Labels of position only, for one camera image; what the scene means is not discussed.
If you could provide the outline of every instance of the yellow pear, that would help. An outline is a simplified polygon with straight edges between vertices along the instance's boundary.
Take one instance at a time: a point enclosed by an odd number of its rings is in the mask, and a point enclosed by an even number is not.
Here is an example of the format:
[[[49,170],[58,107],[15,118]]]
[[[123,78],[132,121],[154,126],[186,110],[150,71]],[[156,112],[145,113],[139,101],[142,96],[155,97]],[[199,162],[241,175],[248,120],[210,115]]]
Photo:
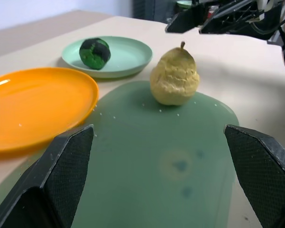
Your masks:
[[[182,105],[197,90],[200,76],[185,42],[164,54],[150,76],[151,92],[163,105]]]

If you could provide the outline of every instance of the orange plate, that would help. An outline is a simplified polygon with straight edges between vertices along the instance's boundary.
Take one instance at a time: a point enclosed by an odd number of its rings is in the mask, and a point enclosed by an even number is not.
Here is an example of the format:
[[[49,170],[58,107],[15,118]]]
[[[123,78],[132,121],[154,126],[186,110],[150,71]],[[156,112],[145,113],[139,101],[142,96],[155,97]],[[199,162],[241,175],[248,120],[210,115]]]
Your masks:
[[[38,68],[0,76],[0,153],[31,149],[79,125],[98,100],[87,74]]]

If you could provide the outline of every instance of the green ball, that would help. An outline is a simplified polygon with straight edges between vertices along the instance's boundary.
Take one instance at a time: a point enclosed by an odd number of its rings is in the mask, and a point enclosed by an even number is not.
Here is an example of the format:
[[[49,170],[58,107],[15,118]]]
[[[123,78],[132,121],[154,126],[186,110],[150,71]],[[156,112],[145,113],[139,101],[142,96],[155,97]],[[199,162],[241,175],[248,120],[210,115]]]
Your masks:
[[[86,39],[80,49],[81,61],[93,70],[102,69],[111,58],[109,45],[100,38]]]

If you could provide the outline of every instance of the wall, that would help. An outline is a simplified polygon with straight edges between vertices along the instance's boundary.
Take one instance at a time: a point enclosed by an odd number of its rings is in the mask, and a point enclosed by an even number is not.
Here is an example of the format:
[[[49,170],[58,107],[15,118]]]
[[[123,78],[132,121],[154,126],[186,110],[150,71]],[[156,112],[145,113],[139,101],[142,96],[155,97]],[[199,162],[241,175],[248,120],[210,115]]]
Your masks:
[[[0,0],[0,29],[72,10],[87,10],[130,17],[132,0]]]

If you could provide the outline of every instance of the tabletop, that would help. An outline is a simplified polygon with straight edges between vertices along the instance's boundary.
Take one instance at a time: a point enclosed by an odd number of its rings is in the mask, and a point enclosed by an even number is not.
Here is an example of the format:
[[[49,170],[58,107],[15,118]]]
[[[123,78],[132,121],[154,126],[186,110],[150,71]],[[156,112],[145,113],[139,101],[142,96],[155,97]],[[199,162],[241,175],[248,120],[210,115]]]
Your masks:
[[[67,67],[61,59],[63,48],[86,37],[123,36],[149,45],[153,59],[136,77],[97,80],[102,98],[129,81],[149,80],[160,57],[185,41],[198,66],[201,78],[198,91],[228,105],[241,126],[269,134],[285,147],[285,66],[281,48],[244,36],[200,35],[196,29],[184,34],[166,34],[165,26],[123,17],[107,18],[1,56],[0,75],[34,67]],[[0,183],[27,159],[0,161]],[[228,227],[261,227],[237,180],[233,185]]]

